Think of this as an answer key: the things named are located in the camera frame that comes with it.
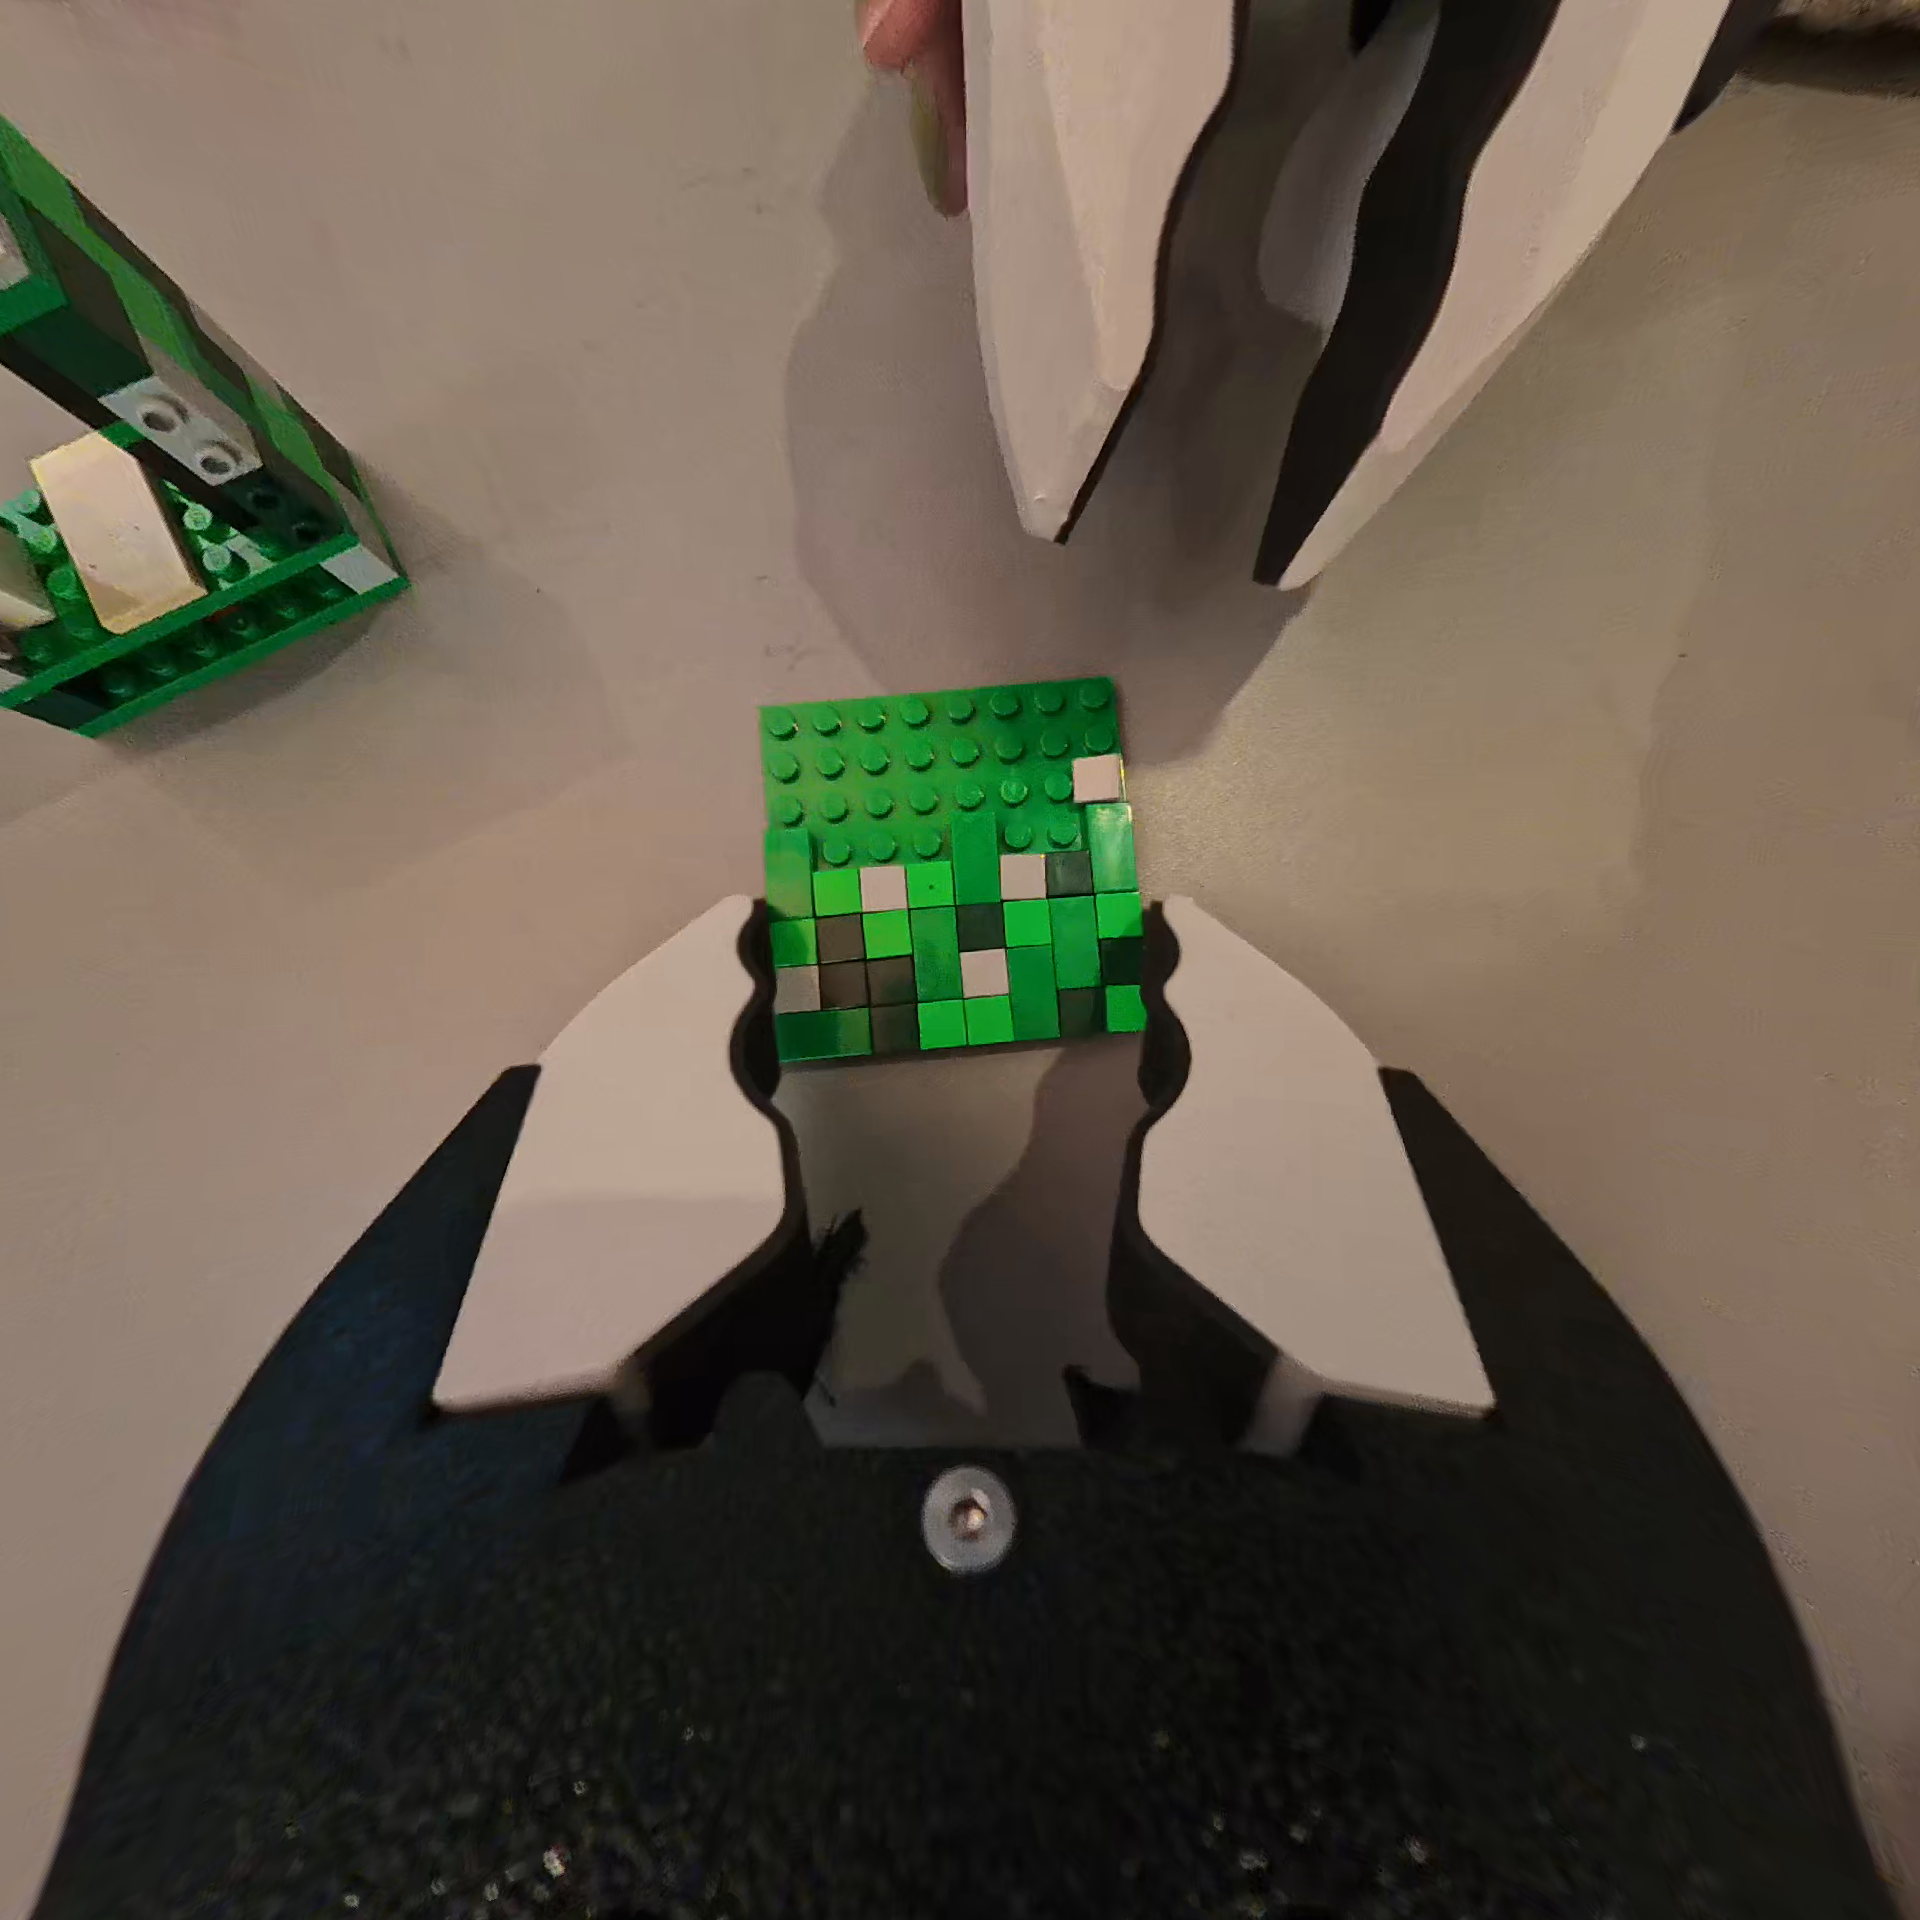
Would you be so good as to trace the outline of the person's right hand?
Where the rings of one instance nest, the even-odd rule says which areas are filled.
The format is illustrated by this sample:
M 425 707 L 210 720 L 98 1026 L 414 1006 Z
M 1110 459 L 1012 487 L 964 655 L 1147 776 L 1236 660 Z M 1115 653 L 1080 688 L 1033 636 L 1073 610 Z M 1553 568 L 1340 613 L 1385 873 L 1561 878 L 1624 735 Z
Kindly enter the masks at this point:
M 932 207 L 968 207 L 964 3 L 854 3 L 862 58 L 908 85 L 908 130 Z

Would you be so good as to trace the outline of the green lego frame structure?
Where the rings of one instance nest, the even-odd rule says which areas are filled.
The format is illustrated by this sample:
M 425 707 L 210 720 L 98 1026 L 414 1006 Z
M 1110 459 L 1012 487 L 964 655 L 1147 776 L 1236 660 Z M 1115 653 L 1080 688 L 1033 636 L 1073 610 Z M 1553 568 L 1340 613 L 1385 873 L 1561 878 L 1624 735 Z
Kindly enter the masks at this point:
M 339 438 L 11 123 L 3 373 L 79 421 L 3 493 L 3 710 L 111 735 L 408 588 Z

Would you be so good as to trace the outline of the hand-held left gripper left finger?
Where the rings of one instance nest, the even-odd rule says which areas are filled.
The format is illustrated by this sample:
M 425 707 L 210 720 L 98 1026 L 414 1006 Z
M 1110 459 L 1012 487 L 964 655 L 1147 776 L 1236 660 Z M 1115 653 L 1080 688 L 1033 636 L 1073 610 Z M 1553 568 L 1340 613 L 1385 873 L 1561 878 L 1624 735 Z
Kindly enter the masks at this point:
M 705 1412 L 743 1372 L 799 1387 L 823 1271 L 774 1108 L 769 909 L 723 897 L 545 1046 L 434 1407 L 615 1393 Z

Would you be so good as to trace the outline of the green lego plate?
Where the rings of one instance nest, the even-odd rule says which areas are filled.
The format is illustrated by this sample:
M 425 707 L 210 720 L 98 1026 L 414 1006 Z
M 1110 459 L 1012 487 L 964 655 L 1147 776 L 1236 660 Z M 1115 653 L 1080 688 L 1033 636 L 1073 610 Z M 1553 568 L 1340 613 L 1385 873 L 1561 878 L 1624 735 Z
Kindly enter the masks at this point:
M 760 707 L 755 726 L 786 1071 L 1142 1033 L 1110 679 Z

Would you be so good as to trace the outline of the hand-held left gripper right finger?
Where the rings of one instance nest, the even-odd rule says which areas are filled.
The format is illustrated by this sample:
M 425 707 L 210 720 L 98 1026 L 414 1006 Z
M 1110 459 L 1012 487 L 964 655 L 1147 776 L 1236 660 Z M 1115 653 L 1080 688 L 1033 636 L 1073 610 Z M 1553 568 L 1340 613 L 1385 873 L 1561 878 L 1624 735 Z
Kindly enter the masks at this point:
M 1495 1385 L 1378 1057 L 1189 897 L 1142 928 L 1113 1219 L 1132 1444 L 1296 1452 L 1325 1402 L 1483 1421 Z

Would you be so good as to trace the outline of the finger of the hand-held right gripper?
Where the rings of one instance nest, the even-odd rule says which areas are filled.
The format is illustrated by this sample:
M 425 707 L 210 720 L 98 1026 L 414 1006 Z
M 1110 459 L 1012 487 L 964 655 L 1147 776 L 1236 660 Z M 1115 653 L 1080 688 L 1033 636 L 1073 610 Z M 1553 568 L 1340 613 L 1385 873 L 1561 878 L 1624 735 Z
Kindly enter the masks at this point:
M 1354 6 L 1260 227 L 1260 293 L 1317 338 L 1260 586 L 1394 499 L 1738 58 L 1738 3 Z
M 1137 397 L 1242 3 L 964 3 L 979 367 L 1024 531 L 1062 544 Z

